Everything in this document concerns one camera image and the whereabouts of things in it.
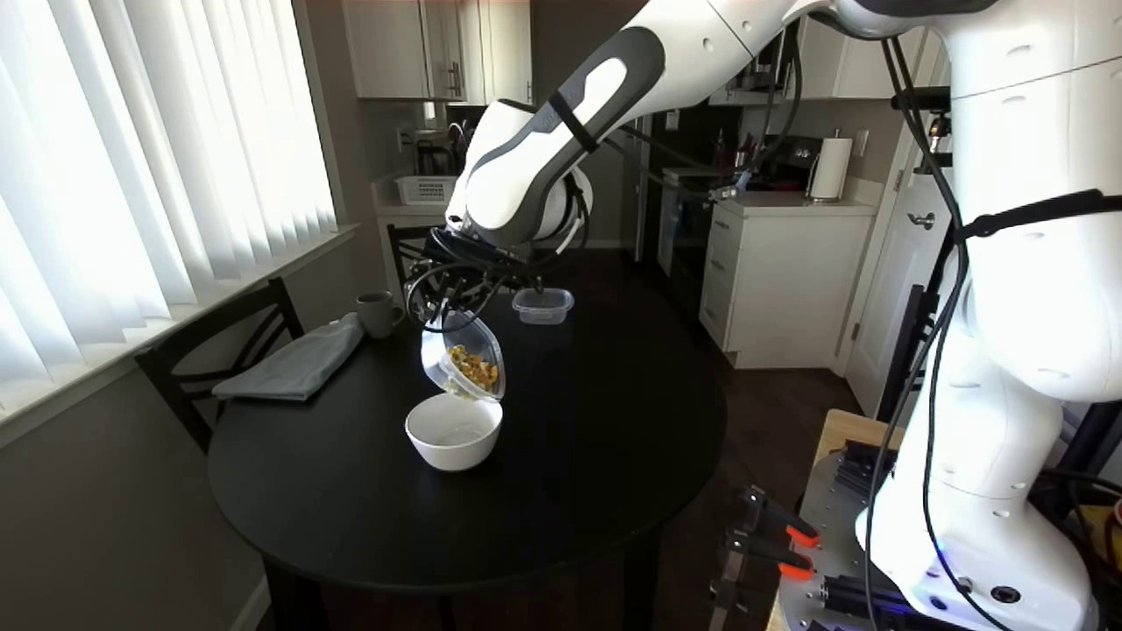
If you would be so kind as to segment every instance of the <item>white cabinet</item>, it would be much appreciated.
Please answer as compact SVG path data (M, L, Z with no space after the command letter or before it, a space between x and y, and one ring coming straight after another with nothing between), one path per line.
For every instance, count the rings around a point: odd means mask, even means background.
M459 97L459 0L344 0L359 97Z
M911 73L927 63L930 30L902 36ZM850 38L820 22L800 23L802 97L892 97L879 43Z
M840 367L872 205L715 202L697 320L738 367Z
M530 0L462 0L462 100L533 100Z

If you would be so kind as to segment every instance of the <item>table leg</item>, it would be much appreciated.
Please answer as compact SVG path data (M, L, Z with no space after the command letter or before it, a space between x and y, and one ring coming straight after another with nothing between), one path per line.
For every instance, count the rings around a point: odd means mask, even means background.
M328 608L311 579L292 576L267 561L277 631L328 631Z
M626 631L654 631L657 626L657 589L660 589L660 528L637 535L627 545Z

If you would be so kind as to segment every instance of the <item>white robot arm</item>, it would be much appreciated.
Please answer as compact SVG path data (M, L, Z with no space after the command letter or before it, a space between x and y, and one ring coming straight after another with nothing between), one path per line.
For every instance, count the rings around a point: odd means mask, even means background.
M701 100L802 14L860 38L911 23L944 38L962 223L1083 189L1122 191L1118 2L654 0L538 113L488 108L447 210L452 240L516 253L563 237L564 250L584 226L567 198L588 205L577 166L614 126ZM927 382L939 424L933 434L933 408L917 408L865 545L930 616L1094 626L1089 570L1027 490L1059 437L1063 398L1122 398L1122 218L1021 223L965 250L947 367Z

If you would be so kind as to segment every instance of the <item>round table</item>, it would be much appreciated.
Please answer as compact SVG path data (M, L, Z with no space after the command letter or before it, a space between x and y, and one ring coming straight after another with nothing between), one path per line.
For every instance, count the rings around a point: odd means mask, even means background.
M206 452L217 508L269 582L283 569L384 593L484 589L633 545L627 626L646 626L660 527L720 460L724 388L697 347L614 305L577 305L564 326L491 305L484 322L508 372L488 461L439 474L408 440L403 418L434 384L403 326L366 339L308 402L234 398Z

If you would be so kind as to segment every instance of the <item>plastic container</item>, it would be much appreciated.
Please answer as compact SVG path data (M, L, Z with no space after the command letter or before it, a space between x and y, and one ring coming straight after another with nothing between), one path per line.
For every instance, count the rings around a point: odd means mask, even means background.
M447 322L429 322L420 332L426 376L472 398L505 395L505 365L498 337L473 312L450 312Z
M572 294L564 288L523 288L512 308L530 326L563 326L567 320Z

